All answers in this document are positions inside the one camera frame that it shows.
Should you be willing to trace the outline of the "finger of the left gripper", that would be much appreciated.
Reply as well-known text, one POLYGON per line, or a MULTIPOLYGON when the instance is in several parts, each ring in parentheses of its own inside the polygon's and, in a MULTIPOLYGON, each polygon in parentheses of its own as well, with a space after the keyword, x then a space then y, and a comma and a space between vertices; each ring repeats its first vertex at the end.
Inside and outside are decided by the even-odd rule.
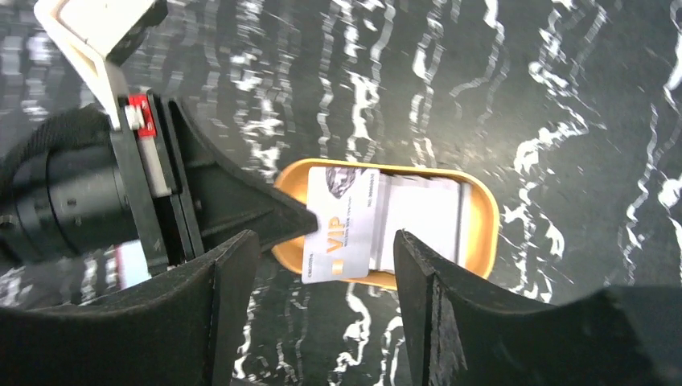
POLYGON ((159 100, 159 165, 162 266, 200 257, 245 229, 267 251, 318 228, 304 204, 223 154, 179 98, 159 100))

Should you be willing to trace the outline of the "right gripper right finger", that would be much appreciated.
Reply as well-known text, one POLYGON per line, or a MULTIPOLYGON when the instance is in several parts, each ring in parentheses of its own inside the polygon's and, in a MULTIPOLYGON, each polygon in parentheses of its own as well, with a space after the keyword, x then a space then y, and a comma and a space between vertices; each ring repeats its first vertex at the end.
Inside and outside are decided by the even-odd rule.
POLYGON ((413 234, 394 240, 415 385, 678 385, 681 292, 611 286, 563 306, 445 260, 413 234))

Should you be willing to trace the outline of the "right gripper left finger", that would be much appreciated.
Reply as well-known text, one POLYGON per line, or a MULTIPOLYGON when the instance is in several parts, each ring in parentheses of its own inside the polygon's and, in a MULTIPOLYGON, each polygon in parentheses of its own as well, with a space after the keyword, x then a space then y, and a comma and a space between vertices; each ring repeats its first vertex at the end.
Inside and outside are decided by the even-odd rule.
POLYGON ((261 254, 245 230, 87 306, 1 312, 4 385, 228 385, 261 254))

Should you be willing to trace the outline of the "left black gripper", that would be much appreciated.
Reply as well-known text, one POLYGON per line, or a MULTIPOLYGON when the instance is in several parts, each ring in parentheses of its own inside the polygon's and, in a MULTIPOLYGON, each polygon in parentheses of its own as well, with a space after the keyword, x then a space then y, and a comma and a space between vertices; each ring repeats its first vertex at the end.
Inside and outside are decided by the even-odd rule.
POLYGON ((140 240, 148 266, 184 262, 169 199, 140 207, 124 183, 110 123, 92 105, 50 117, 1 162, 1 258, 20 265, 140 240))

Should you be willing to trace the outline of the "tan oval card tray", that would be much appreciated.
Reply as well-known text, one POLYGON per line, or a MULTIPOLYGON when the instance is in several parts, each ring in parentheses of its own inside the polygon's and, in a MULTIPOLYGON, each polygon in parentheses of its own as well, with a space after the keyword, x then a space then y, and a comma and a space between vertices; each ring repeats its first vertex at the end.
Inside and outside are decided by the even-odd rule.
MULTIPOLYGON (((304 158, 288 165, 276 178, 273 187, 305 204, 307 201, 308 170, 314 166, 341 166, 378 168, 390 175, 420 175, 443 177, 471 185, 470 214, 468 215, 468 242, 464 253, 464 268, 483 279, 488 279, 495 264, 498 235, 499 208, 491 190, 473 175, 460 170, 417 168, 366 162, 349 162, 325 158, 304 158)), ((286 269, 302 274, 303 237, 294 238, 272 247, 272 254, 286 269)), ((373 285, 385 290, 397 290, 395 275, 370 272, 367 277, 342 279, 363 285, 373 285)))

